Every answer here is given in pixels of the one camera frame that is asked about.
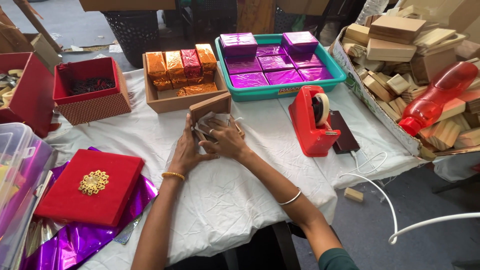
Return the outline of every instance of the red tape dispenser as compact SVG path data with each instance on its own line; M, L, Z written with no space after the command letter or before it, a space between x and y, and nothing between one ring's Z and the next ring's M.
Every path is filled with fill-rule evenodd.
M330 127L329 103L323 88L303 86L288 111L305 156L326 157L340 131Z

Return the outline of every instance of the gold ornament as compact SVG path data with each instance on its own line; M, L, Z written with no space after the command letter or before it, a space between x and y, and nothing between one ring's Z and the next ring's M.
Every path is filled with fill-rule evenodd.
M100 170L90 172L90 174L84 175L78 190L81 190L83 194L87 193L89 196L93 193L97 194L100 190L105 189L105 185L108 184L108 178L109 176Z

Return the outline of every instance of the table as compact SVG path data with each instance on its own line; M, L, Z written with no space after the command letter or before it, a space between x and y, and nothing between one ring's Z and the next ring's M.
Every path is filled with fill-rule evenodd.
M156 114L145 102L142 70L124 73L132 112L72 127L62 116L59 130L45 140L55 149L56 165L68 161L79 148L96 147L104 152L142 157L142 174L158 188L161 173L169 164L182 134L187 110ZM359 141L359 162L380 151L389 158L369 175L382 179L417 166L421 160L388 132L366 107L346 88L338 85L331 107L341 111ZM335 205L335 188L361 182L338 176L355 168L350 155L325 158L303 155L288 114L293 98L232 103L231 113L245 131L245 141L257 154L289 178L319 208L329 223ZM372 161L376 164L382 157ZM189 174L178 195L170 231L169 263L190 256L212 256L247 243L257 229L288 217L253 174L234 160L220 158L200 163ZM81 269L130 269L136 245L150 205L144 211L126 245L107 244Z

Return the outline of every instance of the green sleeve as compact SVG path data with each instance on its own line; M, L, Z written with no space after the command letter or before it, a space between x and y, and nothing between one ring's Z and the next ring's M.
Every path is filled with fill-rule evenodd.
M350 255L342 248L330 248L318 259L320 270L359 270Z

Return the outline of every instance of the person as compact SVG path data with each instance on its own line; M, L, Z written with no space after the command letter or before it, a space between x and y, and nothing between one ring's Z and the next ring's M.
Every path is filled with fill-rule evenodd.
M292 182L245 144L232 117L228 123L212 118L208 120L208 126L201 125L200 128L217 139L218 144L201 141L199 145L216 154L202 155L196 152L190 115L187 114L185 129L178 140L168 171L163 174L158 198L153 203L142 229L132 270L164 268L172 210L183 177L199 162L219 158L219 155L238 161L265 185L282 209L307 236L320 270L358 270L323 214Z

